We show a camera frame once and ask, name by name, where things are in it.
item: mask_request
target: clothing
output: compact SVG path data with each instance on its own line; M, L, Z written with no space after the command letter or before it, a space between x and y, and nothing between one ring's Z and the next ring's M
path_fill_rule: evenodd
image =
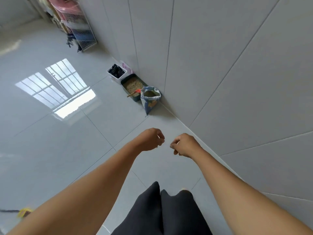
M160 193L158 182L143 192L112 235L212 235L193 195Z

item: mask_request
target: person's right arm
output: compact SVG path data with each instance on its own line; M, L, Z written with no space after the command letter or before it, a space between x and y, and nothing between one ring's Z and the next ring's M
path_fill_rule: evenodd
M309 227L219 163L193 136L179 135L171 148L174 154L189 157L199 166L234 234L313 234Z

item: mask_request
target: forearm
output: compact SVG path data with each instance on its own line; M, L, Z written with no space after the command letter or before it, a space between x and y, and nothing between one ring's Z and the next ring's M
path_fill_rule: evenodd
M133 142L41 205L9 234L96 234L140 153Z
M205 150L195 151L192 158L236 235L313 234L306 225L242 181Z

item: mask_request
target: glossy floor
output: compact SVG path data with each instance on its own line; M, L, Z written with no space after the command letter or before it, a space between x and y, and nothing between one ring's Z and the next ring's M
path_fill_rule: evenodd
M157 127L165 143L135 160L98 234L112 232L154 181L172 195L191 190L211 229L230 234L198 167L169 147L177 135L192 132L162 105L147 117L140 103L126 98L107 77L114 59L99 46L78 54L41 20L0 38L1 208L38 207L141 131ZM1 214L0 229L10 230L14 221Z

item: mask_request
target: litter bag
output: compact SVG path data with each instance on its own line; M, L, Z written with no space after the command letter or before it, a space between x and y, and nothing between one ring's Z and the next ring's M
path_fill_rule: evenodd
M157 104L159 99L161 99L161 93L153 86L144 86L141 89L140 99L146 111L146 114L149 114L149 112Z

